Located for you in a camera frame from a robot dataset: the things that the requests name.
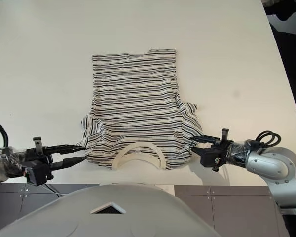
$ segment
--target plastic wrap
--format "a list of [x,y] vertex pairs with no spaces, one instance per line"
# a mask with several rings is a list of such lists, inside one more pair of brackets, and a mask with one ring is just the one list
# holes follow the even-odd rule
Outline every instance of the plastic wrap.
[[251,140],[230,144],[226,154],[226,163],[246,167],[247,156],[251,150]]
[[0,161],[4,165],[7,177],[15,178],[23,176],[20,163],[25,161],[26,151],[17,152],[13,147],[6,147],[1,150]]

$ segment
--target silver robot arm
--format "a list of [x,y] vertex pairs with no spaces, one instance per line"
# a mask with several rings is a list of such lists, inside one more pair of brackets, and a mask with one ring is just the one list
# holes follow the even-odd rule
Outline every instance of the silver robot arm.
[[268,185],[282,215],[296,215],[296,155],[282,147],[252,151],[246,169]]
[[[261,140],[271,136],[264,143]],[[200,143],[213,143],[210,148],[193,147],[201,156],[201,164],[218,171],[224,164],[233,164],[259,175],[269,189],[283,216],[291,237],[296,237],[296,155],[289,149],[275,147],[281,137],[265,131],[255,139],[235,143],[227,139],[228,129],[222,130],[222,138],[196,136]]]

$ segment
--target striped t-shirt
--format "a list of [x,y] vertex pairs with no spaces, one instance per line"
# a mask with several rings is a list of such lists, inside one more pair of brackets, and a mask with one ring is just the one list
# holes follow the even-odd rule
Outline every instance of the striped t-shirt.
[[[167,169],[189,162],[189,138],[201,135],[202,129],[196,105],[180,100],[176,51],[94,55],[92,64],[92,108],[82,120],[80,142],[88,161],[111,167],[121,149],[144,141],[162,150]],[[145,147],[128,153],[135,151],[155,155]]]

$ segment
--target cabinet door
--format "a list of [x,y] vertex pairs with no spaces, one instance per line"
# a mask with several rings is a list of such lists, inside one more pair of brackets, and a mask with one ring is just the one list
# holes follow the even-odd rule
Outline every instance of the cabinet door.
[[49,204],[57,198],[56,194],[24,194],[21,213],[18,218]]
[[290,237],[290,234],[288,233],[285,222],[283,220],[283,217],[280,213],[280,210],[278,209],[278,206],[276,203],[274,203],[275,211],[276,211],[276,217],[277,217],[277,225],[278,225],[278,231],[279,231],[279,237]]
[[176,195],[207,224],[214,227],[212,201],[206,195]]
[[278,237],[271,196],[212,196],[215,230],[223,237]]
[[0,193],[0,230],[18,218],[23,193]]

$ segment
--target gray cabinet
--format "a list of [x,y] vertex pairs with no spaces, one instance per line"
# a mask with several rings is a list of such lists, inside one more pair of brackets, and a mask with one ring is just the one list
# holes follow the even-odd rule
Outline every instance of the gray cabinet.
[[206,195],[176,195],[207,224],[214,227],[212,201]]
[[22,193],[0,193],[0,230],[18,218]]
[[270,196],[213,196],[215,230],[223,237],[278,237]]

